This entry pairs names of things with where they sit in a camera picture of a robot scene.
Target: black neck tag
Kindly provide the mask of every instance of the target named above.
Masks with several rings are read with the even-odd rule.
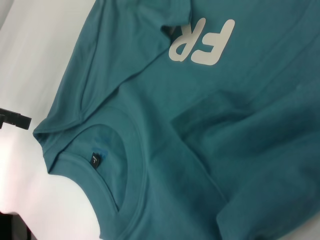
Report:
[[[92,165],[92,167],[94,167],[94,169],[97,169],[97,167],[99,167],[100,161],[101,161],[101,158],[99,154],[92,153],[90,164]]]

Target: white graphic print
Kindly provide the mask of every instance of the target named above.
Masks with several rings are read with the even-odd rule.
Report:
[[[181,27],[182,35],[179,36],[171,45],[169,49],[169,57],[173,61],[183,62],[187,56],[190,54],[192,48],[196,44],[202,30],[206,24],[206,19],[201,18],[193,32],[191,30],[191,25]],[[227,42],[231,36],[231,33],[235,27],[235,21],[229,19],[225,22],[220,33],[209,32],[202,38],[202,43],[204,45],[213,46],[211,52],[205,52],[201,50],[196,50],[191,55],[191,60],[197,64],[212,66],[216,64],[224,51]],[[179,46],[185,44],[184,49],[181,54],[177,53]]]

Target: white surface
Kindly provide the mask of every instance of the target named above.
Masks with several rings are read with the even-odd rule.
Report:
[[[98,240],[81,188],[46,172],[33,129],[51,107],[94,0],[15,0],[0,30],[0,108],[31,117],[0,130],[0,211],[18,213],[38,240]],[[320,239],[320,217],[286,240]]]

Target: shirt sleeve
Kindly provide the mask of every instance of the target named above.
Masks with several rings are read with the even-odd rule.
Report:
[[[85,121],[122,82],[170,47],[162,27],[187,24],[190,17],[190,0],[96,0],[34,136]]]

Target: teal t-shirt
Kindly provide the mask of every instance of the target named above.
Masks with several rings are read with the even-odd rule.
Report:
[[[48,172],[105,240],[283,236],[320,211],[319,12],[97,0],[34,131]]]

